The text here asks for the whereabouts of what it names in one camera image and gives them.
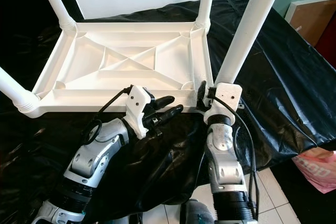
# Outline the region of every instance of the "tile floor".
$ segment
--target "tile floor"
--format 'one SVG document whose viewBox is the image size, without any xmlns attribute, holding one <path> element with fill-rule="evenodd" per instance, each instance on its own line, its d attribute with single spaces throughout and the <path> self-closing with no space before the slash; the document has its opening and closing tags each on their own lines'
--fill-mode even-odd
<svg viewBox="0 0 336 224">
<path fill-rule="evenodd" d="M 270 169 L 258 172 L 260 191 L 258 224 L 300 224 Z M 214 214 L 210 185 L 199 186 L 192 198 L 204 203 Z M 180 206 L 159 205 L 143 214 L 143 223 L 179 224 Z"/>
</svg>

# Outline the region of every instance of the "pink bag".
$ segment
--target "pink bag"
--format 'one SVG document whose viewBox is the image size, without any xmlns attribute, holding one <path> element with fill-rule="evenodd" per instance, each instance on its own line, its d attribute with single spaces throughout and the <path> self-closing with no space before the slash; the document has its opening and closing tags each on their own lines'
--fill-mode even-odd
<svg viewBox="0 0 336 224">
<path fill-rule="evenodd" d="M 326 194 L 336 189 L 336 151 L 322 148 L 308 150 L 292 159 L 306 179 Z"/>
</svg>

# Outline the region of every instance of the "black plastic sheet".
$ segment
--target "black plastic sheet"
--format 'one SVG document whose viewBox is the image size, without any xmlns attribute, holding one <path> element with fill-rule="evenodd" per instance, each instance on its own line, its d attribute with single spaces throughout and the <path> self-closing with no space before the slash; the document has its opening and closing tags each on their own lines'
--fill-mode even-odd
<svg viewBox="0 0 336 224">
<path fill-rule="evenodd" d="M 214 78 L 247 2 L 213 1 L 208 45 Z M 38 11 L 34 8 L 19 15 L 23 19 L 19 24 L 24 26 L 11 26 L 11 15 L 2 20 L 0 66 L 26 89 L 32 89 L 60 33 L 50 7 L 45 4 L 43 9 L 41 3 L 46 1 L 39 2 L 39 11 L 50 15 L 43 16 L 41 23 L 34 17 Z M 190 22 L 198 6 L 199 2 L 173 4 L 103 21 Z M 27 25 L 26 17 L 37 25 Z M 243 87 L 245 104 L 238 113 L 254 137 L 259 169 L 336 138 L 336 72 L 273 9 L 236 83 Z M 93 115 L 47 113 L 30 119 L 17 112 L 3 94 L 0 102 L 0 223 L 26 223 L 62 176 L 76 152 L 81 130 Z M 105 113 L 103 120 L 122 116 Z M 91 201 L 86 223 L 147 211 L 162 203 L 180 204 L 196 185 L 207 183 L 202 116 L 179 115 L 162 131 L 162 139 L 132 141 L 115 155 Z M 243 129 L 237 141 L 247 170 L 249 145 Z"/>
</svg>

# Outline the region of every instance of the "robotic hand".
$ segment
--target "robotic hand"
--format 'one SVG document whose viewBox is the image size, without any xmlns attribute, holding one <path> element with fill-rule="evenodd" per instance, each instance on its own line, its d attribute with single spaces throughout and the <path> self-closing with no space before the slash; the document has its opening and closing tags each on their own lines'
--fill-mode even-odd
<svg viewBox="0 0 336 224">
<path fill-rule="evenodd" d="M 126 116 L 101 123 L 97 119 L 113 101 L 127 93 Z M 80 224 L 86 207 L 98 187 L 109 161 L 129 139 L 142 139 L 149 130 L 160 136 L 158 126 L 181 113 L 178 105 L 159 116 L 156 111 L 174 102 L 174 97 L 155 100 L 140 86 L 130 86 L 112 98 L 83 131 L 83 144 L 77 150 L 49 200 L 46 200 L 32 224 Z"/>
<path fill-rule="evenodd" d="M 206 95 L 205 86 L 204 81 L 198 90 L 197 107 L 205 112 L 204 122 L 208 125 L 205 153 L 209 161 L 211 191 L 218 219 L 216 223 L 256 224 L 258 206 L 255 207 L 251 200 L 252 178 L 256 182 L 254 151 L 251 155 L 253 160 L 248 195 L 243 169 L 237 160 L 232 137 L 235 116 L 241 120 L 235 111 L 242 89 L 239 85 L 219 83 L 216 88 L 209 88 Z M 211 104 L 210 109 L 204 105 L 204 101 Z"/>
</svg>

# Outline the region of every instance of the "black cable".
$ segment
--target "black cable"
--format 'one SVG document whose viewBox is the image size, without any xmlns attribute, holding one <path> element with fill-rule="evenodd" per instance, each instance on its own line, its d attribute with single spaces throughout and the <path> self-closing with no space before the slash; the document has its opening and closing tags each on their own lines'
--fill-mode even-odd
<svg viewBox="0 0 336 224">
<path fill-rule="evenodd" d="M 107 109 L 118 97 L 120 97 L 122 94 L 127 93 L 129 94 L 131 92 L 132 86 L 125 88 L 121 91 L 118 92 L 118 94 L 116 94 L 110 101 L 108 101 L 93 117 L 93 119 L 89 122 L 89 124 L 84 128 L 84 130 L 81 133 L 81 143 L 84 145 L 88 145 L 90 143 L 92 143 L 96 137 L 99 135 L 99 132 L 102 128 L 103 123 L 97 119 L 98 116 L 104 112 L 105 109 Z M 92 131 L 93 128 L 97 127 L 97 130 L 95 131 L 95 133 L 92 135 L 91 138 L 89 138 L 89 135 Z"/>
<path fill-rule="evenodd" d="M 257 169 L 256 169 L 256 154 L 255 154 L 255 150 L 254 150 L 254 143 L 253 143 L 253 139 L 252 139 L 252 135 L 250 133 L 250 130 L 248 129 L 246 123 L 244 122 L 244 120 L 238 115 L 238 113 L 236 111 L 234 111 L 229 105 L 227 105 L 224 101 L 222 101 L 221 99 L 219 99 L 218 97 L 209 97 L 214 99 L 215 101 L 219 102 L 221 105 L 223 105 L 225 108 L 227 108 L 233 115 L 235 115 L 235 117 L 237 117 L 240 122 L 242 123 L 242 125 L 245 127 L 248 136 L 250 138 L 250 144 L 251 144 L 251 148 L 250 148 L 250 155 L 251 155 L 251 165 L 250 165 L 250 180 L 249 180 L 249 201 L 250 204 L 253 204 L 252 201 L 252 188 L 253 188 L 253 181 L 255 182 L 255 187 L 256 187 L 256 211 L 253 211 L 253 217 L 258 220 L 258 214 L 259 214 L 259 188 L 258 188 L 258 183 L 257 183 Z"/>
</svg>

